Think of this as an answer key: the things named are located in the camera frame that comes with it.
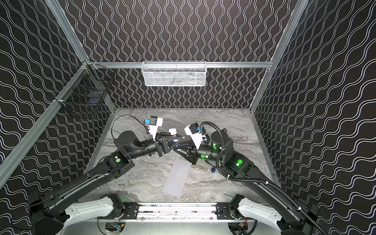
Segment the black and white wallpaper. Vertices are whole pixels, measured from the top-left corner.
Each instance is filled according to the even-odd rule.
[[[90,60],[270,61],[296,0],[59,0]]]
[[[140,69],[118,69],[109,91],[121,108],[249,108],[264,68],[208,69],[206,86],[145,86]]]
[[[45,192],[82,175],[99,141],[109,111],[75,119],[62,108],[0,189],[0,234],[31,234],[28,194]]]
[[[283,188],[376,234],[376,1],[311,0],[255,112]]]
[[[0,1],[0,163],[81,62],[44,0]]]

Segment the marble tabletop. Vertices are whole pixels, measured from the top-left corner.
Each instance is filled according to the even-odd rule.
[[[219,128],[226,128],[236,151],[245,155],[271,179],[269,168],[262,153],[249,111],[246,109],[118,109],[115,118],[122,114],[131,114],[141,122],[151,115],[162,117],[163,126],[158,131],[168,132],[176,128],[178,135],[185,136],[184,127],[188,124],[211,121]],[[126,130],[133,131],[140,141],[148,136],[145,129],[133,118],[119,118],[113,127],[116,138]],[[206,128],[210,135],[214,129]],[[95,164],[117,148],[113,143],[110,131],[106,135],[103,146]],[[235,194],[241,194],[255,202],[265,202],[260,196],[241,183],[231,182],[217,171],[211,173],[211,166],[203,159],[192,165],[180,198],[162,192],[163,186],[176,158],[182,158],[171,151],[159,157],[144,156],[135,159],[135,167],[126,174],[108,182],[81,200],[94,200],[109,193],[117,193],[124,201],[135,202],[229,202]]]

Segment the white mesh basket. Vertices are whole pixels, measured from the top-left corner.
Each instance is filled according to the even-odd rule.
[[[144,61],[146,86],[205,86],[206,61]]]

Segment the robotic arm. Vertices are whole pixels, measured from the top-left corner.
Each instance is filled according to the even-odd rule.
[[[156,132],[158,126],[162,125],[161,118],[152,116],[146,121],[153,138],[140,141],[132,131],[125,131],[114,140],[118,149],[102,158],[92,170],[53,191],[31,194],[29,207],[33,234],[56,234],[70,224],[93,217],[121,218],[125,215],[126,208],[116,194],[91,202],[76,201],[102,184],[128,172],[135,166],[132,159],[154,153],[162,156],[171,150],[194,165],[199,157],[214,160],[223,176],[233,181],[241,181],[273,207],[236,195],[228,206],[223,208],[222,214],[231,218],[250,217],[260,220],[280,230],[281,234],[312,234],[318,208],[315,205],[309,208],[297,203],[281,189],[276,189],[272,181],[265,177],[252,161],[233,149],[233,141],[228,137],[226,129],[220,130],[209,122],[203,122],[200,126],[194,123],[185,128],[186,134],[191,136],[192,140],[183,142],[183,137]],[[206,134],[206,124],[216,129],[211,138]]]

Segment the black mesh basket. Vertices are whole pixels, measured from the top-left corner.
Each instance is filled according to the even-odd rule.
[[[89,65],[64,96],[60,104],[75,118],[96,118],[115,76],[111,69]]]

